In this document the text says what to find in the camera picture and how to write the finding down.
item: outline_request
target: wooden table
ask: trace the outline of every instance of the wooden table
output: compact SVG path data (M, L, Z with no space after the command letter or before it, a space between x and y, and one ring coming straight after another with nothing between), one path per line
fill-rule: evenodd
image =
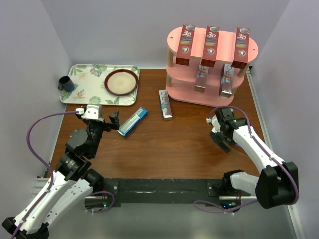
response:
M127 138L105 132L92 168L105 178L221 178L225 172L242 169L258 176L255 165L239 147L226 154L211 139L205 118L212 107L170 100L172 121L163 121L159 90L165 89L165 69L141 70L136 102L132 106L103 106L103 117L120 109L124 123L142 106L148 115ZM236 92L232 105L242 108L257 135L262 132L247 79ZM70 104L67 111L79 105ZM54 168L64 154L72 131L85 128L75 115L66 115L51 162Z

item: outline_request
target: shelf tier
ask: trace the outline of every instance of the shelf tier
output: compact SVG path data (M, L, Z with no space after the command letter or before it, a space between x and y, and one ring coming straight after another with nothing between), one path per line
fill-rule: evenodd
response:
M207 86L204 93L195 91L195 83L172 79L172 86L166 85L167 92L171 98L177 101L184 101L205 106L229 105L234 96L224 98L218 96L219 89L214 86Z
M191 59L189 66L175 64L176 57L173 60L173 66L169 67L167 65L166 70L171 78L179 81L196 82L198 67L200 59ZM206 84L219 88L220 78L221 78L221 68L223 62L217 61L213 68L209 68ZM233 88L239 87L243 81L244 77L238 77L237 74L240 69L234 68L234 78L233 78Z
M167 38L168 47L173 53L177 53L182 27L176 28L170 32ZM193 39L191 57L201 58L203 56L206 28L197 27ZM235 51L235 32L219 31L217 60L224 63L232 63ZM248 62L252 62L258 55L258 46L256 42L249 38Z

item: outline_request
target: white tray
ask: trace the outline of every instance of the white tray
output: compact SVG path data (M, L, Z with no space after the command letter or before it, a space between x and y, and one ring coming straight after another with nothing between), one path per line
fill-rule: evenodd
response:
M116 96L105 89L104 80L106 76L117 69L127 69L140 76L137 66L105 65L105 64L77 64L71 67L68 76L74 83L72 92L62 90L60 100L67 104L89 104L101 105L132 105L137 96L136 87L125 96Z

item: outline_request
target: blue box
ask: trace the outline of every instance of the blue box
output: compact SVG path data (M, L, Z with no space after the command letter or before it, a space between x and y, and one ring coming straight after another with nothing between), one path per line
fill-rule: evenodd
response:
M132 114L131 117L129 117L129 119L121 125L118 133L124 137L128 136L132 129L134 129L138 122L140 122L147 115L147 113L147 110L145 110L143 107L139 107L138 110L135 111L135 113Z

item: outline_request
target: dark blue mug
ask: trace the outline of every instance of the dark blue mug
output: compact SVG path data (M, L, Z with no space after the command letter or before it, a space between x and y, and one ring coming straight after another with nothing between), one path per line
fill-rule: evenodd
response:
M68 76L63 76L59 80L59 86L58 88L60 90L65 90L65 91L73 91L74 90L74 83Z

